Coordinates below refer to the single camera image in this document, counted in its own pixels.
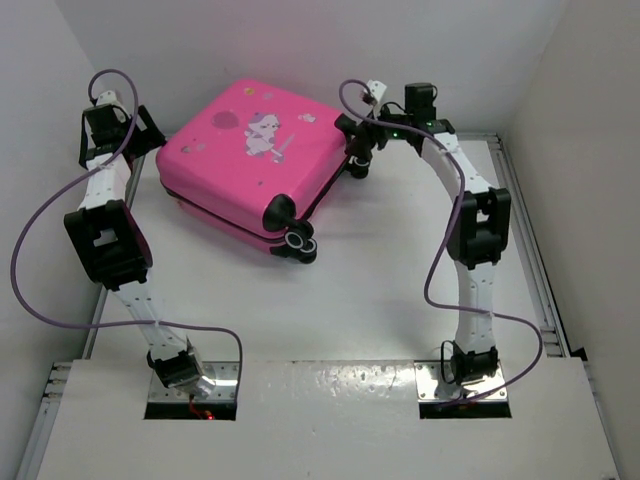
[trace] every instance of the pink suitcase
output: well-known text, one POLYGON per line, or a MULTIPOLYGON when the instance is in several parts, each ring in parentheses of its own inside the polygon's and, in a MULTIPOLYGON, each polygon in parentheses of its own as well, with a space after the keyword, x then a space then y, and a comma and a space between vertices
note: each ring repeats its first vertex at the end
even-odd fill
POLYGON ((196 217, 266 252, 311 263, 317 243, 309 218, 349 168, 345 135, 334 126, 340 115, 238 81, 158 152, 160 180, 196 217))

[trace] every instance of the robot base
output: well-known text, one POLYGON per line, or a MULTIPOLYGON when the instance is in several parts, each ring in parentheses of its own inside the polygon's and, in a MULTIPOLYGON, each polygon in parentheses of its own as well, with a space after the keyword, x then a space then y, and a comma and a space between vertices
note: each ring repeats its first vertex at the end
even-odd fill
POLYGON ((236 419, 235 392, 238 384, 237 362, 203 362, 204 374, 216 381, 207 398, 196 398, 193 407, 202 412, 202 418, 189 408, 189 397, 174 388, 165 388, 154 374, 149 386, 147 420, 210 420, 204 412, 210 412, 215 420, 236 419))
MULTIPOLYGON (((449 407, 440 406, 458 398, 487 392, 504 384, 500 365, 498 365, 498 370, 493 377, 485 376, 479 382, 463 386, 447 385, 441 380, 439 361, 415 362, 414 365, 421 419, 511 418, 506 388, 474 403, 449 407)), ((450 373, 449 362, 445 361, 443 366, 445 375, 450 373)))

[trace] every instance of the robotic arm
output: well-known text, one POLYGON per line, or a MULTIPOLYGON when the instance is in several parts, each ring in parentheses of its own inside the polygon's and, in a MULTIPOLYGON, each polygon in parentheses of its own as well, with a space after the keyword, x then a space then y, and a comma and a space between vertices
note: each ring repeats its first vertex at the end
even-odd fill
MULTIPOLYGON (((379 82, 367 84, 362 95, 365 103, 377 105, 381 102, 382 95, 377 95, 371 88, 376 84, 379 82)), ((501 253, 507 246, 511 196, 506 189, 494 188, 482 178, 460 147, 451 123, 436 119, 436 97, 437 89, 431 84, 406 85, 405 107, 400 107, 402 113, 391 113, 388 104, 380 108, 378 120, 384 126, 364 120, 356 124, 342 115, 336 121, 336 127, 347 138, 347 155, 364 159, 367 164, 374 147, 382 150, 389 139, 408 141, 436 172, 452 202, 460 194, 460 176, 450 159, 434 142, 401 126, 410 126, 434 137, 460 165, 466 182, 465 192, 447 251, 454 260, 458 275, 459 305, 470 308, 460 311, 458 329, 452 342, 450 366, 453 380, 442 380, 465 385, 484 376, 493 376, 498 369, 492 316, 473 310, 493 311, 493 277, 501 253)))
POLYGON ((124 304, 140 325, 149 344, 147 361, 166 388, 207 396, 215 382, 203 374, 202 362, 182 332, 158 325, 164 304, 153 286, 153 259, 149 246, 125 204, 126 185, 133 160, 166 143, 144 106, 127 148, 103 167, 122 143, 130 116, 113 91, 102 93, 94 107, 83 112, 80 164, 101 169, 90 177, 78 210, 64 217, 64 225, 89 278, 104 285, 124 304), (85 120, 95 148, 88 148, 85 120))

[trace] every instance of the purple cable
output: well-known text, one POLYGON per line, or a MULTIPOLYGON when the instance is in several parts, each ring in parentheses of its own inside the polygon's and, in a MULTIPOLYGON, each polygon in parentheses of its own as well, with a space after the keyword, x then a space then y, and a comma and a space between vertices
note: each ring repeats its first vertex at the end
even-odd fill
MULTIPOLYGON (((131 123, 129 125, 129 129, 127 130, 127 134, 122 140, 122 144, 117 148, 115 152, 113 152, 113 155, 111 155, 111 157, 109 157, 103 164, 101 164, 101 167, 105 167, 110 163, 112 163, 124 151, 127 144, 129 143, 129 140, 131 140, 131 136, 133 135, 134 129, 136 127, 136 122, 138 121, 138 107, 139 107, 138 90, 136 89, 136 86, 133 83, 133 80, 131 80, 131 78, 126 73, 120 70, 117 70, 115 68, 109 68, 96 73, 89 81, 89 87, 88 87, 89 99, 91 100, 92 103, 95 104, 96 99, 93 96, 93 85, 95 84, 96 80, 98 80, 98 78, 108 73, 115 73, 117 75, 120 75, 122 78, 124 78, 127 81, 127 83, 129 84, 129 87, 131 87, 131 93, 133 94, 133 112, 131 114, 131 123)), ((36 309, 34 309, 31 305, 29 305, 27 300, 22 295, 22 292, 20 291, 20 287, 18 286, 18 276, 17 276, 18 255, 20 254, 20 249, 22 248, 24 239, 26 238, 27 233, 29 233, 29 230, 31 230, 31 227, 33 226, 35 221, 58 198, 60 198, 62 195, 67 193, 69 190, 71 190, 73 187, 75 187, 79 183, 88 179, 92 175, 95 175, 99 171, 100 171, 100 168, 94 168, 93 170, 88 171, 87 173, 79 176, 69 184, 62 187, 60 190, 54 193, 51 196, 51 198, 49 198, 46 202, 44 202, 42 206, 40 206, 40 208, 38 208, 35 211, 35 213, 31 216, 31 218, 29 218, 24 228, 20 232, 20 235, 18 236, 18 240, 16 241, 16 244, 13 248, 13 253, 11 254, 11 267, 10 267, 11 288, 13 289, 13 293, 18 299, 18 302, 20 303, 20 305, 22 305, 22 308, 24 308, 27 312, 29 312, 31 315, 33 315, 35 318, 37 318, 41 322, 44 322, 54 327, 67 328, 71 330, 92 330, 92 329, 98 329, 98 328, 124 327, 124 326, 132 326, 132 325, 153 325, 156 323, 154 320, 129 320, 124 322, 99 323, 99 324, 91 324, 91 325, 60 322, 58 320, 54 320, 53 318, 49 318, 41 314, 36 309)), ((185 330, 198 330, 198 331, 204 331, 204 332, 221 332, 221 333, 226 333, 231 335, 235 339, 236 343, 238 344, 238 359, 239 359, 238 382, 236 384, 236 391, 234 396, 234 403, 236 404, 238 403, 238 393, 240 391, 240 380, 242 378, 242 364, 243 364, 244 353, 242 348, 242 341, 234 331, 229 330, 227 328, 222 328, 222 327, 185 325, 182 323, 165 322, 165 321, 158 322, 158 325, 163 325, 166 327, 182 328, 185 330)))
POLYGON ((460 216, 460 210, 462 209, 462 199, 463 199, 463 195, 464 195, 464 191, 465 191, 464 172, 463 172, 462 168, 460 167, 460 164, 455 159, 455 157, 433 135, 430 135, 427 132, 424 132, 424 131, 419 130, 419 129, 414 128, 414 127, 410 127, 408 125, 400 125, 400 124, 391 123, 391 122, 384 122, 384 121, 381 121, 381 120, 377 120, 377 119, 366 117, 366 116, 356 112, 353 108, 351 108, 351 106, 347 103, 347 101, 346 101, 346 99, 344 97, 344 89, 345 89, 345 87, 347 85, 353 85, 353 84, 360 85, 360 86, 364 87, 368 91, 368 93, 371 94, 371 90, 369 89, 367 84, 364 83, 361 80, 348 79, 348 80, 345 80, 344 82, 342 82, 340 84, 340 89, 338 91, 339 96, 340 96, 340 102, 342 103, 344 108, 349 113, 351 113, 356 118, 362 120, 363 122, 371 123, 372 125, 378 125, 380 127, 385 127, 385 128, 406 130, 408 132, 415 133, 417 135, 420 135, 420 136, 428 139, 430 142, 432 142, 434 145, 436 145, 441 152, 444 153, 444 155, 446 156, 447 160, 449 162, 451 162, 451 165, 453 166, 453 168, 455 168, 456 172, 458 172, 458 175, 460 176, 460 191, 458 193, 458 196, 457 196, 456 200, 453 203, 453 208, 451 209, 451 215, 449 216, 449 221, 447 223, 447 228, 445 230, 444 238, 442 239, 442 243, 440 243, 440 246, 438 247, 436 255, 435 255, 434 259, 433 259, 433 262, 431 263, 431 267, 429 268, 429 273, 427 274, 427 279, 426 279, 425 284, 424 284, 424 298, 427 301, 427 303, 429 305, 431 305, 432 307, 439 308, 439 309, 442 309, 442 310, 455 310, 455 311, 459 311, 459 312, 471 312, 471 313, 488 314, 488 315, 493 315, 494 317, 498 317, 498 318, 502 318, 502 319, 505 319, 505 320, 510 320, 512 322, 520 323, 522 325, 526 325, 527 327, 531 328, 535 332, 535 334, 536 334, 536 336, 538 338, 538 351, 536 353, 535 358, 520 373, 518 373, 514 377, 510 378, 509 380, 505 381, 504 384, 500 385, 499 387, 493 388, 491 390, 488 390, 488 391, 483 392, 481 394, 475 395, 473 397, 461 398, 461 399, 458 399, 458 400, 452 400, 450 402, 443 402, 443 403, 440 404, 440 407, 444 408, 444 407, 452 407, 452 406, 456 406, 456 405, 465 405, 465 404, 473 403, 473 402, 475 402, 477 400, 481 400, 481 399, 483 399, 485 397, 488 397, 490 395, 493 395, 494 393, 498 392, 499 390, 501 390, 503 388, 506 388, 509 385, 513 385, 518 380, 520 380, 523 377, 525 377, 526 375, 528 375, 529 372, 531 372, 531 370, 533 370, 535 368, 535 366, 538 364, 538 362, 542 358, 542 354, 544 352, 544 342, 542 340, 542 334, 540 333, 538 328, 532 322, 530 322, 529 320, 525 320, 523 318, 514 317, 512 315, 505 315, 505 314, 502 314, 502 313, 489 312, 487 310, 482 310, 482 309, 479 309, 479 308, 466 307, 466 306, 462 306, 462 305, 443 304, 443 303, 439 303, 439 302, 436 302, 435 300, 431 299, 431 297, 429 295, 429 288, 431 287, 431 282, 433 281, 433 276, 436 273, 436 268, 438 267, 438 264, 440 263, 440 259, 442 258, 442 255, 444 254, 444 251, 447 248, 447 244, 449 243, 449 239, 451 238, 451 235, 453 233, 453 229, 454 229, 454 227, 456 225, 456 222, 458 221, 458 217, 460 216))

